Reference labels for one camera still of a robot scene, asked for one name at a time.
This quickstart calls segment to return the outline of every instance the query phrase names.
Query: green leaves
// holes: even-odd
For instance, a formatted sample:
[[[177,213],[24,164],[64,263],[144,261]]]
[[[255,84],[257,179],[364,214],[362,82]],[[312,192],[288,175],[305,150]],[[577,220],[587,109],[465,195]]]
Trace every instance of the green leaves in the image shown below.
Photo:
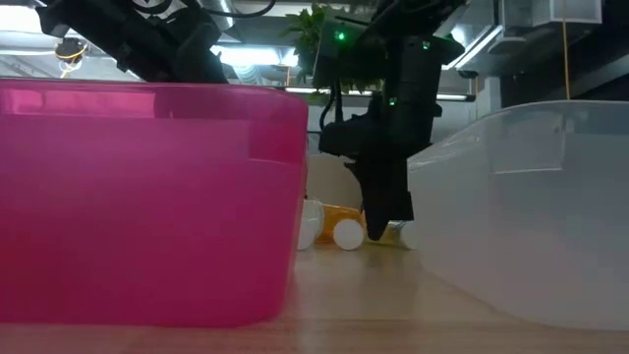
[[[293,45],[295,46],[294,54],[299,55],[299,66],[302,68],[296,77],[297,84],[305,84],[307,77],[314,73],[316,51],[321,37],[323,22],[325,21],[325,12],[328,8],[329,6],[327,5],[313,3],[310,12],[304,9],[299,15],[286,15],[290,25],[278,34],[279,37],[285,37],[290,33],[298,34],[293,40]],[[364,92],[371,87],[379,89],[380,84],[381,80],[365,81],[343,79],[341,81],[341,87],[344,93],[348,93],[352,89],[356,89],[360,92]],[[312,98],[327,101],[329,94],[320,92],[318,89],[327,89],[329,85],[323,86],[321,83],[313,83],[313,86],[317,89],[317,92]]]

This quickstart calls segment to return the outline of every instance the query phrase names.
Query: translucent plastic bin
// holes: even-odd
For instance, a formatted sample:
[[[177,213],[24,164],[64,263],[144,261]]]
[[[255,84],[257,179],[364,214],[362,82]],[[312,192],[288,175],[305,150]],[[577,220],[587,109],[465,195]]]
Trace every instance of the translucent plastic bin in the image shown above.
[[[267,88],[0,80],[0,322],[275,316],[307,119]]]
[[[424,267],[524,320],[629,329],[628,111],[513,107],[414,156]]]

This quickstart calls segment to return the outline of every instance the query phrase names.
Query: table surface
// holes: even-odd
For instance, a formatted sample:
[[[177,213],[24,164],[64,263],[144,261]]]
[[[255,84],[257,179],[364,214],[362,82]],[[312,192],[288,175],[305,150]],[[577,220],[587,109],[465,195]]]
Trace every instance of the table surface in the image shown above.
[[[629,332],[528,324],[368,246],[298,255],[284,314],[227,330],[0,324],[1,354],[629,353]]]

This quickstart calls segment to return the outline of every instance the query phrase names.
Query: white plastic bin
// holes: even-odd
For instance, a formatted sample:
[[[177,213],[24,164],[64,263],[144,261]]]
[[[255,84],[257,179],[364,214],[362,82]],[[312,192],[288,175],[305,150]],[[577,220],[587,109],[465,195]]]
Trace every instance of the white plastic bin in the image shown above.
[[[629,329],[628,113],[517,106],[411,158],[424,267],[527,321]]]

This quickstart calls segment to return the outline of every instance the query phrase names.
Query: white bottle cap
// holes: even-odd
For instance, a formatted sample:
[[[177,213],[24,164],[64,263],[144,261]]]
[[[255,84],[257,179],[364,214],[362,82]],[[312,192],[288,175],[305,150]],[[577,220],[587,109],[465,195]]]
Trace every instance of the white bottle cap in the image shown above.
[[[363,226],[356,220],[345,219],[334,226],[334,243],[345,251],[356,250],[363,245]]]
[[[316,238],[323,232],[323,216],[323,204],[321,202],[304,201],[297,250],[306,250],[312,246]]]

